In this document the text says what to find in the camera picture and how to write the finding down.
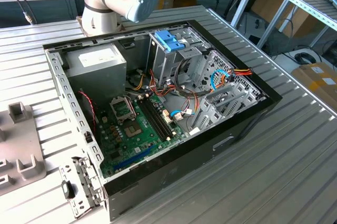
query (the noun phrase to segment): green circuit board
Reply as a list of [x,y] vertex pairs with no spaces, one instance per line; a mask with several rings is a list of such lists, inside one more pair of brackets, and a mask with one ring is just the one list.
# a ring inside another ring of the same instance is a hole
[[[149,100],[157,109],[157,113],[164,118],[161,112],[165,108],[159,98],[153,95]],[[186,137],[181,128],[172,123],[168,124],[168,127],[175,132],[175,135],[170,140],[161,139],[140,109],[138,102],[139,100],[131,101],[136,113],[136,118],[133,121],[125,120],[122,124],[118,124],[109,104],[97,115],[99,123],[96,135],[104,155],[101,170],[105,178],[180,142]],[[117,111],[124,112],[126,110],[123,104],[118,105]]]

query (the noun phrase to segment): ram slot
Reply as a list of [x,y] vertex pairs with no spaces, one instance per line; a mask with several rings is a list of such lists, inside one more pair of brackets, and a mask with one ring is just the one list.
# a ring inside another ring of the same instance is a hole
[[153,104],[149,100],[142,100],[138,103],[146,119],[150,122],[151,126],[157,132],[162,140],[166,140],[167,137],[173,137],[170,128],[167,126],[163,118],[157,113]]

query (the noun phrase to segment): slotted aluminum surface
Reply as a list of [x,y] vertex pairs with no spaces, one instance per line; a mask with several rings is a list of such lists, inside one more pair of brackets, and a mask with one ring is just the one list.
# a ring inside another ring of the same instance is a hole
[[337,8],[328,0],[289,0],[337,31]]
[[[286,73],[202,6],[154,11],[127,29],[195,19],[283,99],[250,134],[118,221],[122,223],[328,223],[337,217],[336,119]],[[0,30],[0,109],[33,106],[47,176],[0,197],[3,223],[108,223],[103,208],[75,221],[57,171],[80,155],[42,44],[83,37],[76,21]]]

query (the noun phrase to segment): blue cable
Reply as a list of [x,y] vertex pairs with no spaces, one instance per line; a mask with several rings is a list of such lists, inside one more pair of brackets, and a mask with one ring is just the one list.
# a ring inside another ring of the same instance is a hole
[[216,87],[215,87],[213,78],[214,78],[214,75],[215,75],[216,73],[222,73],[222,74],[225,75],[227,78],[230,77],[230,75],[229,75],[227,72],[225,72],[224,70],[221,70],[221,69],[218,69],[218,70],[216,70],[215,72],[213,72],[212,75],[211,75],[211,86],[212,86],[212,88],[213,88],[214,90],[216,90]]
[[175,114],[180,113],[180,112],[181,112],[180,110],[174,110],[170,115],[171,115],[171,117],[172,117],[172,116],[174,116]]
[[183,111],[180,111],[180,110],[175,110],[170,115],[171,115],[171,117],[173,117],[177,113],[185,113],[186,114],[186,112],[183,112]]

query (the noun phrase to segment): sticker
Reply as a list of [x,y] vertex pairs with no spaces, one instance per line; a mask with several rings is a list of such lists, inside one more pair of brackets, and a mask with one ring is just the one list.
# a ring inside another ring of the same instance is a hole
[[115,54],[111,49],[107,48],[97,50],[95,52],[80,54],[78,58],[81,61],[83,67],[89,67],[115,60]]
[[319,67],[311,67],[311,69],[316,73],[323,73],[324,71]]
[[335,81],[332,78],[324,78],[323,79],[328,85],[336,85]]

